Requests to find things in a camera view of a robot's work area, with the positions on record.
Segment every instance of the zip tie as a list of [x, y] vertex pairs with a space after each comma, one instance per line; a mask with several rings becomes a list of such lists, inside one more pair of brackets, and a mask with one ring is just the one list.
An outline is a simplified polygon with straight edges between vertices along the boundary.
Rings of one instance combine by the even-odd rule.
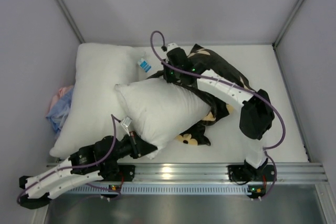
[[37, 179], [37, 184], [38, 184], [38, 187], [37, 189], [41, 189], [42, 188], [42, 185], [41, 185], [41, 180], [40, 180], [40, 175], [36, 176], [36, 179]]
[[217, 78], [217, 81], [216, 81], [216, 83], [215, 83], [215, 86], [216, 86], [218, 83], [219, 83], [219, 78]]
[[229, 88], [229, 90], [227, 91], [227, 94], [229, 94], [229, 92], [231, 91], [231, 89], [237, 84], [235, 84], [234, 82], [232, 83], [231, 87]]

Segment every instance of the cable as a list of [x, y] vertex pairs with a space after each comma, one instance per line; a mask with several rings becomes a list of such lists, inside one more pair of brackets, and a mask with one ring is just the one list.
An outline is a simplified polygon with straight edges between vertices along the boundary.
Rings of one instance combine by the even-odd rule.
[[[225, 85], [232, 86], [232, 83], [230, 83], [230, 82], [219, 80], [219, 79], [216, 79], [216, 78], [213, 78], [213, 77], [209, 77], [209, 76], [202, 76], [200, 74], [191, 73], [191, 72], [184, 71], [182, 69], [179, 69], [179, 68], [176, 68], [176, 67], [173, 67], [173, 66], [169, 65], [165, 60], [163, 60], [159, 56], [159, 54], [156, 52], [156, 50], [154, 48], [153, 37], [154, 37], [155, 34], [160, 34], [161, 35], [162, 40], [163, 40], [163, 46], [165, 46], [165, 39], [164, 39], [164, 36], [163, 36], [162, 32], [160, 32], [160, 31], [154, 31], [154, 32], [152, 32], [151, 39], [150, 39], [151, 40], [150, 41], [151, 42], [151, 48], [153, 50], [153, 53], [155, 54], [155, 56], [159, 59], [159, 61], [162, 64], [164, 64], [165, 66], [167, 66], [167, 67], [169, 67], [169, 68], [171, 68], [171, 69], [173, 69], [173, 70], [175, 70], [177, 72], [180, 72], [180, 73], [188, 74], [190, 76], [194, 76], [194, 77], [197, 77], [197, 78], [204, 78], [204, 79], [208, 79], [208, 80], [213, 80], [213, 81], [217, 81], [217, 82], [223, 83]], [[286, 127], [285, 127], [285, 123], [284, 123], [283, 118], [280, 115], [279, 111], [269, 101], [267, 101], [265, 98], [263, 98], [262, 96], [260, 96], [258, 93], [254, 92], [254, 91], [251, 91], [251, 90], [248, 90], [248, 89], [245, 89], [245, 88], [242, 88], [242, 87], [237, 86], [237, 85], [233, 86], [233, 88], [245, 91], [245, 92], [250, 93], [250, 94], [256, 96], [257, 98], [261, 99], [264, 103], [266, 103], [274, 111], [274, 113], [276, 113], [277, 117], [280, 120], [281, 127], [282, 127], [282, 136], [281, 136], [279, 142], [277, 144], [273, 145], [273, 146], [264, 147], [263, 149], [264, 150], [274, 149], [274, 148], [278, 147], [280, 144], [282, 144], [282, 142], [284, 141], [285, 136], [286, 136]]]
[[[60, 168], [59, 170], [65, 170], [65, 169], [82, 169], [82, 168], [87, 168], [87, 167], [91, 167], [91, 166], [95, 166], [95, 165], [98, 165], [100, 164], [101, 162], [103, 162], [106, 158], [108, 158], [108, 156], [111, 154], [113, 148], [114, 148], [114, 145], [115, 145], [115, 142], [117, 140], [117, 137], [116, 137], [116, 132], [117, 132], [117, 126], [115, 125], [116, 121], [120, 122], [119, 119], [117, 119], [114, 115], [111, 115], [111, 118], [112, 118], [112, 124], [113, 124], [113, 132], [114, 132], [114, 136], [113, 136], [113, 141], [112, 141], [112, 144], [111, 144], [111, 147], [109, 149], [109, 151], [106, 153], [106, 155], [101, 158], [100, 160], [94, 162], [94, 163], [91, 163], [91, 164], [88, 164], [88, 165], [75, 165], [75, 166], [66, 166], [66, 167], [62, 167]], [[16, 198], [16, 203], [18, 203], [20, 205], [20, 197], [22, 197], [23, 195], [26, 194], [26, 192], [31, 189], [32, 187], [36, 186], [40, 181], [43, 181], [45, 180], [46, 178], [50, 177], [52, 174], [56, 173], [56, 171], [52, 171], [50, 173], [48, 173], [47, 175], [45, 175], [44, 177], [42, 177], [38, 182], [34, 182], [32, 183], [30, 186], [28, 186], [27, 188], [25, 188]]]
[[268, 155], [267, 151], [264, 151], [264, 153], [265, 153], [265, 156], [268, 157], [271, 160], [272, 164], [273, 164], [273, 167], [274, 167], [274, 178], [273, 178], [272, 184], [269, 187], [268, 191], [266, 192], [266, 194], [264, 196], [262, 196], [262, 199], [265, 199], [270, 194], [270, 192], [273, 190], [275, 182], [277, 181], [277, 175], [278, 175], [277, 166], [275, 165], [275, 162], [274, 162], [273, 158], [271, 158], [271, 156]]
[[109, 188], [105, 188], [105, 187], [101, 187], [101, 186], [95, 186], [95, 185], [90, 184], [90, 183], [86, 183], [85, 185], [93, 187], [95, 189], [99, 189], [99, 190], [110, 191], [112, 193], [118, 193], [119, 195], [116, 197], [116, 198], [118, 198], [121, 195], [121, 188], [122, 188], [122, 185], [124, 184], [124, 175], [122, 173], [119, 173], [119, 174], [122, 177], [121, 177], [120, 189], [118, 189], [118, 190], [113, 190], [113, 189], [109, 189]]
[[266, 189], [267, 186], [267, 181], [266, 181], [266, 177], [263, 175], [263, 181], [262, 181], [262, 186], [264, 187], [264, 189]]

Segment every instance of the metal frame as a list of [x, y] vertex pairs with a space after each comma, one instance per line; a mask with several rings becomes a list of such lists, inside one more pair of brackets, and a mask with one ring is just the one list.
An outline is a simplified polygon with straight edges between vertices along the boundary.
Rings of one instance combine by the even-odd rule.
[[[85, 39], [81, 35], [69, 9], [64, 0], [55, 0], [60, 7], [61, 12], [65, 16], [68, 24], [75, 33], [80, 43], [85, 43]], [[283, 72], [281, 58], [278, 57], [277, 47], [282, 38], [288, 31], [298, 11], [305, 0], [298, 0], [290, 15], [288, 16], [278, 37], [273, 43], [273, 48], [278, 60], [278, 65], [285, 82], [285, 86], [290, 98], [291, 106], [294, 111], [297, 124], [299, 126], [302, 140], [304, 141], [307, 154], [310, 161], [315, 161], [309, 152], [309, 145], [305, 142], [305, 133], [300, 122], [300, 117], [296, 106], [291, 98], [291, 91], [288, 88], [288, 81]], [[47, 166], [54, 166], [57, 163], [50, 163]], [[135, 180], [130, 185], [232, 185], [228, 179], [227, 165], [229, 164], [136, 164]], [[278, 184], [283, 185], [315, 185], [318, 198], [320, 200], [321, 209], [328, 223], [336, 223], [336, 204], [325, 175], [322, 164], [319, 163], [278, 163]], [[40, 216], [34, 223], [42, 223], [45, 217], [45, 209], [36, 212], [36, 216]]]
[[301, 6], [303, 5], [303, 3], [305, 2], [305, 0], [298, 0], [294, 6], [294, 8], [292, 9], [292, 11], [290, 12], [288, 18], [286, 19], [286, 22], [284, 24], [284, 26], [282, 27], [279, 35], [277, 36], [275, 42], [273, 43], [273, 47], [276, 49], [278, 47], [278, 45], [280, 44], [282, 38], [284, 37], [285, 33], [288, 31], [288, 28], [290, 27], [290, 25], [292, 24], [294, 18], [296, 17], [298, 11], [300, 10]]
[[75, 20], [73, 19], [72, 15], [70, 14], [70, 11], [67, 7], [67, 5], [65, 4], [64, 0], [55, 0], [57, 5], [59, 6], [61, 12], [63, 13], [65, 19], [67, 20], [68, 24], [70, 25], [71, 29], [73, 30], [73, 32], [75, 33], [78, 41], [80, 43], [85, 43], [85, 40], [82, 36], [82, 34], [80, 33], [80, 30], [78, 29]]

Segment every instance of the pillow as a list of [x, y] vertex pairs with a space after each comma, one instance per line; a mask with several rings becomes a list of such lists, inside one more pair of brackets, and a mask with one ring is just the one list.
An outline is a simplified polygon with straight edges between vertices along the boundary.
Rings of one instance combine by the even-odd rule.
[[120, 105], [133, 120], [135, 131], [158, 147], [147, 155], [149, 158], [154, 158], [170, 140], [210, 111], [210, 106], [194, 93], [160, 78], [116, 85], [115, 90]]
[[[114, 134], [111, 114], [121, 120], [125, 117], [114, 85], [138, 81], [137, 61], [141, 56], [132, 47], [96, 43], [79, 46], [70, 112], [50, 150], [51, 156], [66, 158], [81, 147]], [[123, 135], [117, 124], [117, 138], [120, 140]]]

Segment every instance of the purple cable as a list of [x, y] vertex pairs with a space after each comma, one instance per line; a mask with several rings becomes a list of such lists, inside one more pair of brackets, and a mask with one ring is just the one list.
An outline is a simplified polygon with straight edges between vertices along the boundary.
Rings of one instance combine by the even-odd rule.
[[[75, 166], [66, 166], [66, 167], [62, 167], [60, 168], [59, 170], [65, 170], [65, 169], [82, 169], [82, 168], [87, 168], [87, 167], [91, 167], [91, 166], [95, 166], [95, 165], [98, 165], [100, 164], [101, 162], [103, 162], [112, 152], [113, 148], [114, 148], [114, 145], [115, 145], [115, 142], [117, 140], [117, 137], [116, 137], [116, 132], [117, 132], [117, 126], [115, 125], [116, 121], [120, 122], [119, 119], [117, 119], [116, 117], [114, 117], [114, 115], [111, 115], [112, 117], [112, 123], [113, 123], [113, 132], [114, 132], [114, 136], [113, 136], [113, 141], [112, 141], [112, 144], [111, 144], [111, 147], [109, 149], [109, 151], [106, 153], [106, 155], [101, 158], [100, 160], [94, 162], [94, 163], [91, 163], [91, 164], [88, 164], [88, 165], [75, 165]], [[50, 177], [52, 174], [56, 173], [56, 171], [52, 171], [50, 173], [48, 173], [47, 175], [45, 175], [44, 177], [42, 177], [39, 181], [42, 181], [42, 180], [45, 180], [46, 178]], [[20, 205], [20, 197], [23, 196], [24, 194], [26, 194], [26, 191], [28, 191], [29, 189], [31, 189], [32, 187], [36, 186], [38, 184], [38, 182], [34, 182], [32, 183], [30, 186], [28, 186], [27, 188], [25, 188], [16, 198], [16, 203], [18, 203]]]
[[80, 203], [82, 203], [83, 201], [87, 200], [87, 199], [91, 199], [91, 198], [100, 198], [100, 195], [90, 195], [87, 197], [84, 197], [83, 199], [80, 199], [79, 201], [77, 201], [75, 204], [73, 204], [68, 210], [66, 210], [63, 213], [57, 213], [55, 210], [55, 207], [53, 207], [53, 205], [51, 206], [51, 212], [57, 217], [57, 218], [62, 218], [63, 216], [67, 215], [68, 213], [70, 213], [75, 207], [77, 207]]
[[92, 188], [95, 188], [95, 189], [104, 190], [104, 191], [110, 191], [112, 193], [117, 193], [118, 195], [115, 198], [113, 198], [113, 199], [118, 199], [121, 196], [121, 192], [119, 190], [112, 190], [112, 189], [101, 187], [101, 186], [95, 186], [95, 185], [90, 184], [90, 183], [87, 183], [85, 185], [87, 185], [89, 187], [92, 187]]
[[[155, 34], [160, 34], [161, 37], [162, 37], [162, 40], [163, 40], [163, 45], [165, 46], [165, 39], [164, 39], [164, 36], [162, 34], [162, 32], [160, 31], [154, 31], [152, 32], [151, 34], [151, 39], [150, 39], [150, 42], [151, 42], [151, 48], [152, 48], [152, 51], [153, 53], [155, 54], [155, 56], [159, 59], [159, 61], [164, 64], [165, 66], [177, 71], [177, 72], [180, 72], [180, 73], [184, 73], [184, 74], [188, 74], [190, 76], [194, 76], [194, 77], [197, 77], [197, 78], [204, 78], [204, 79], [208, 79], [208, 80], [213, 80], [213, 81], [218, 81], [218, 82], [221, 82], [223, 84], [226, 84], [226, 85], [229, 85], [229, 86], [232, 86], [232, 83], [230, 82], [227, 82], [227, 81], [223, 81], [223, 80], [219, 80], [219, 79], [216, 79], [216, 78], [213, 78], [213, 77], [208, 77], [208, 76], [202, 76], [200, 74], [196, 74], [196, 73], [191, 73], [191, 72], [187, 72], [187, 71], [184, 71], [182, 69], [179, 69], [179, 68], [176, 68], [176, 67], [173, 67], [171, 65], [169, 65], [167, 62], [165, 62], [165, 60], [163, 60], [159, 54], [156, 52], [155, 48], [154, 48], [154, 43], [153, 43], [153, 37]], [[254, 92], [254, 91], [251, 91], [251, 90], [248, 90], [248, 89], [245, 89], [245, 88], [242, 88], [240, 86], [233, 86], [233, 88], [235, 89], [238, 89], [238, 90], [242, 90], [242, 91], [245, 91], [247, 93], [250, 93], [254, 96], [256, 96], [257, 98], [261, 99], [264, 103], [266, 103], [273, 111], [274, 113], [276, 113], [277, 117], [279, 118], [279, 121], [281, 123], [281, 127], [282, 127], [282, 136], [279, 140], [278, 143], [276, 143], [275, 145], [272, 145], [270, 147], [263, 147], [263, 150], [264, 150], [264, 153], [265, 153], [265, 156], [268, 157], [272, 163], [273, 163], [273, 166], [274, 166], [274, 171], [275, 171], [275, 174], [274, 174], [274, 180], [273, 180], [273, 183], [271, 184], [270, 188], [268, 189], [267, 193], [263, 196], [263, 198], [265, 198], [266, 196], [269, 195], [270, 191], [273, 189], [274, 187], [274, 184], [277, 180], [277, 168], [276, 168], [276, 165], [275, 165], [275, 162], [274, 160], [267, 154], [267, 151], [266, 150], [270, 150], [270, 149], [274, 149], [276, 147], [278, 147], [280, 144], [283, 143], [284, 139], [285, 139], [285, 136], [286, 136], [286, 126], [285, 126], [285, 123], [283, 121], [283, 118], [282, 116], [280, 115], [279, 111], [269, 102], [267, 101], [265, 98], [263, 98], [262, 96], [260, 96], [258, 93]]]
[[271, 186], [269, 187], [269, 189], [267, 190], [266, 194], [264, 196], [262, 196], [262, 199], [265, 199], [269, 195], [269, 193], [273, 190], [273, 187], [275, 185], [275, 182], [277, 181], [277, 175], [278, 175], [277, 166], [275, 165], [274, 159], [271, 158], [270, 155], [268, 155], [267, 151], [264, 151], [264, 154], [265, 154], [266, 157], [268, 157], [271, 160], [271, 162], [273, 164], [274, 178], [273, 178], [273, 182], [272, 182]]

